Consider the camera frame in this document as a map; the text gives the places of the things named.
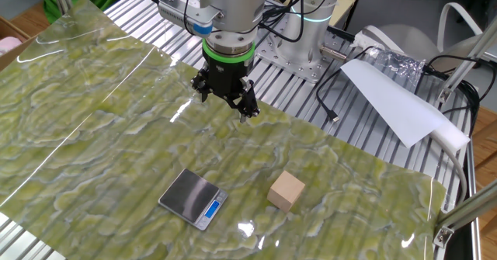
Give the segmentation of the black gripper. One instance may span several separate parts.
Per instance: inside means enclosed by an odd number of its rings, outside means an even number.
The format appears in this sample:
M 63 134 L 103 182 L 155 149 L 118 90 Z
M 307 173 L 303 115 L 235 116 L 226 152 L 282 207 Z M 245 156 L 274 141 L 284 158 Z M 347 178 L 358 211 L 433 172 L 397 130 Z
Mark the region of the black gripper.
M 191 80 L 192 88 L 200 94 L 201 102 L 207 100 L 210 90 L 220 97 L 227 97 L 228 105 L 240 112 L 240 123 L 260 114 L 254 92 L 254 82 L 245 77 L 253 69 L 254 58 L 237 63 L 227 63 L 204 57 L 207 69 L 201 69 Z

